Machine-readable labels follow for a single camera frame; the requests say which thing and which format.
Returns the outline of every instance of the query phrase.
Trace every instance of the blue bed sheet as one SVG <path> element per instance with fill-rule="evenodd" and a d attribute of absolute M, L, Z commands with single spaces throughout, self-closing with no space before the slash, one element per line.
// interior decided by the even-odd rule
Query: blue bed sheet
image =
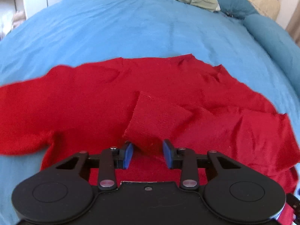
<path fill-rule="evenodd" d="M 64 0 L 44 9 L 0 42 L 0 85 L 40 77 L 58 64 L 189 53 L 213 66 L 223 64 L 288 113 L 299 143 L 299 99 L 242 22 L 175 0 Z M 1 225 L 18 221 L 11 192 L 38 171 L 43 155 L 0 156 Z"/>

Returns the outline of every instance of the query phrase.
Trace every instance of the teal pillow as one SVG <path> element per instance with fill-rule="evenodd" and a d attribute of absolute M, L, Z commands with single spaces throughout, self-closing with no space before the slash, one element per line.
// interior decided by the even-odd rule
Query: teal pillow
<path fill-rule="evenodd" d="M 275 21 L 253 14 L 244 26 L 285 73 L 300 99 L 300 48 Z"/>
<path fill-rule="evenodd" d="M 259 14 L 248 0 L 218 0 L 221 12 L 228 16 L 244 19 L 251 14 Z"/>

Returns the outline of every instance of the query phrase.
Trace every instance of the brown curtain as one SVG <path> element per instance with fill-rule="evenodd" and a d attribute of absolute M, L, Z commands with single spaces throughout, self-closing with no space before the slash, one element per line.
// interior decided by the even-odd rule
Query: brown curtain
<path fill-rule="evenodd" d="M 294 39 L 296 44 L 300 47 L 300 1 L 297 8 L 286 28 L 286 31 Z"/>

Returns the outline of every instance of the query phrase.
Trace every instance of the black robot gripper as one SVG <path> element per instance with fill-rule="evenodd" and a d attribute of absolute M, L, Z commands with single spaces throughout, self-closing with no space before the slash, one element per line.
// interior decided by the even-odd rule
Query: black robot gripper
<path fill-rule="evenodd" d="M 287 196 L 272 179 L 217 152 L 196 154 L 163 141 L 170 169 L 181 169 L 175 182 L 122 182 L 115 169 L 127 169 L 133 144 L 101 154 L 82 151 L 24 180 L 14 189 L 12 204 L 18 225 L 278 225 L 285 202 L 296 220 L 300 201 Z M 88 183 L 98 168 L 98 185 Z M 199 185 L 198 168 L 208 183 Z"/>

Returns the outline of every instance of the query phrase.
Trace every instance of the red fabric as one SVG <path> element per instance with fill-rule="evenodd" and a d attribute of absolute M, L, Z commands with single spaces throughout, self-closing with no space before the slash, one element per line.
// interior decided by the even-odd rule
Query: red fabric
<path fill-rule="evenodd" d="M 261 94 L 192 55 L 117 58 L 0 88 L 0 154 L 49 146 L 42 169 L 81 150 L 100 153 L 130 140 L 138 146 L 119 181 L 179 181 L 161 141 L 205 154 L 215 149 L 293 192 L 300 152 L 287 115 Z M 199 170 L 200 182 L 206 178 Z M 96 184 L 97 172 L 90 182 Z M 292 213 L 284 209 L 284 225 Z"/>

